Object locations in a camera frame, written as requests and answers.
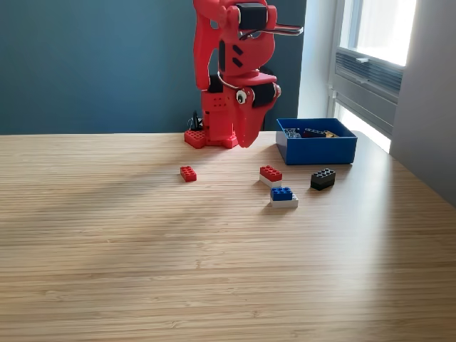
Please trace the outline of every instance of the blue bin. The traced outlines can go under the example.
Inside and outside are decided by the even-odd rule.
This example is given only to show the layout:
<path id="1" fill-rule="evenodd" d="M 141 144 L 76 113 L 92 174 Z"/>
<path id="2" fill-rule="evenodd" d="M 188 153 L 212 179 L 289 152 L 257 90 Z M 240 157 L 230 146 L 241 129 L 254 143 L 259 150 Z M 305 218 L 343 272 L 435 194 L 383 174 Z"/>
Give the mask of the blue bin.
<path id="1" fill-rule="evenodd" d="M 277 119 L 277 123 L 277 147 L 287 165 L 351 164 L 355 160 L 358 138 L 337 119 Z M 284 128 L 329 130 L 338 138 L 290 139 Z"/>

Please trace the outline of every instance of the red robotic arm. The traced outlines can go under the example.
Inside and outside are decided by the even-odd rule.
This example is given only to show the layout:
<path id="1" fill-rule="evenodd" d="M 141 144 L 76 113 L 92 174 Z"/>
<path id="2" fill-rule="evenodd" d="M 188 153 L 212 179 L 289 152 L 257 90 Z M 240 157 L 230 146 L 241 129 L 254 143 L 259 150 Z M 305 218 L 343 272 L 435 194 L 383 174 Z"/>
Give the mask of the red robotic arm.
<path id="1" fill-rule="evenodd" d="M 276 8 L 265 0 L 194 0 L 193 4 L 195 75 L 202 91 L 206 141 L 195 144 L 187 133 L 186 141 L 194 147 L 227 146 L 224 142 L 233 141 L 234 128 L 239 145 L 249 147 L 281 94 L 276 77 L 259 72 L 274 53 L 274 34 L 298 35 L 302 28 L 278 24 Z M 218 28 L 212 28 L 211 21 Z M 217 47 L 219 72 L 209 76 L 209 61 Z"/>

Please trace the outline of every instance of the white lego brick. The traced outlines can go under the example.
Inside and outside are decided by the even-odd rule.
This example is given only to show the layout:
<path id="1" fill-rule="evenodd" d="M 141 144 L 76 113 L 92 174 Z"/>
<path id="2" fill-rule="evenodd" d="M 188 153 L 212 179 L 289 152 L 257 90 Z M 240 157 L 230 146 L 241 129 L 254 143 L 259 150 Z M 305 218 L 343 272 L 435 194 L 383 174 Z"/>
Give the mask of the white lego brick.
<path id="1" fill-rule="evenodd" d="M 291 201 L 273 201 L 271 197 L 271 206 L 273 208 L 297 208 L 299 204 L 298 197 L 293 194 L 293 199 Z"/>
<path id="2" fill-rule="evenodd" d="M 281 187 L 282 186 L 282 181 L 278 180 L 277 182 L 271 182 L 268 180 L 265 176 L 260 175 L 259 180 L 261 180 L 264 184 L 266 184 L 268 187 L 273 188 L 273 187 Z"/>

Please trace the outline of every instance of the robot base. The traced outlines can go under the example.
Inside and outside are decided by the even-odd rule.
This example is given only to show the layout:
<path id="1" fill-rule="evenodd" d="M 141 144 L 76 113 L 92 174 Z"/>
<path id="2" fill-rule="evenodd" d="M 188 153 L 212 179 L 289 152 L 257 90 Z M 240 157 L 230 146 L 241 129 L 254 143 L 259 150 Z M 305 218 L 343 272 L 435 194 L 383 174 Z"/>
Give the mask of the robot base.
<path id="1" fill-rule="evenodd" d="M 206 137 L 206 132 L 203 130 L 187 130 L 184 134 L 184 140 L 187 144 L 194 148 L 203 148 L 204 146 L 223 146 L 228 149 L 232 149 L 237 146 L 236 134 L 225 140 L 209 140 Z"/>

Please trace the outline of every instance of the blue wall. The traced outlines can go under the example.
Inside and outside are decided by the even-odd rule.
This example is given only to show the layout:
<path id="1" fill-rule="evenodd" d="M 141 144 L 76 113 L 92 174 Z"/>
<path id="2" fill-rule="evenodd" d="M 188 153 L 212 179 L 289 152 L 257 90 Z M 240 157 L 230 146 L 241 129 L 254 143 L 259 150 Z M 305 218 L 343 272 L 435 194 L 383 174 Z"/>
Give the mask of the blue wall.
<path id="1" fill-rule="evenodd" d="M 270 4 L 304 24 L 305 0 Z M 1 0 L 0 134 L 185 130 L 194 32 L 191 0 Z M 302 37 L 277 37 L 284 94 L 266 128 L 297 114 L 301 54 Z"/>

